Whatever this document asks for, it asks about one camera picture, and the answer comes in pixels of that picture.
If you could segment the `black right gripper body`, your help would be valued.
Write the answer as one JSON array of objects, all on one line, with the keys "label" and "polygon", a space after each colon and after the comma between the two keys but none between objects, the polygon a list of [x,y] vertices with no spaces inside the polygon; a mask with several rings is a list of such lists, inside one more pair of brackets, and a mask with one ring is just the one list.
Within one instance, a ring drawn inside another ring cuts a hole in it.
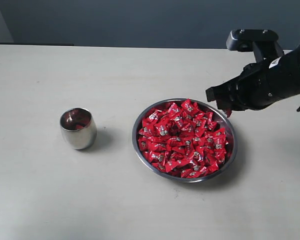
[{"label": "black right gripper body", "polygon": [[247,66],[229,81],[229,108],[262,110],[283,99],[283,70],[278,62]]}]

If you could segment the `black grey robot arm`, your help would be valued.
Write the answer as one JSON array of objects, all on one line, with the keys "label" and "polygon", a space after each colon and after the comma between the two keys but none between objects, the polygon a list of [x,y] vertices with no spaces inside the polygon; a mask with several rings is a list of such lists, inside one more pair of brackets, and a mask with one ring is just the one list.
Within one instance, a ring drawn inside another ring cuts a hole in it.
[{"label": "black grey robot arm", "polygon": [[224,111],[259,111],[300,95],[300,47],[274,59],[250,63],[237,77],[206,91],[208,102]]}]

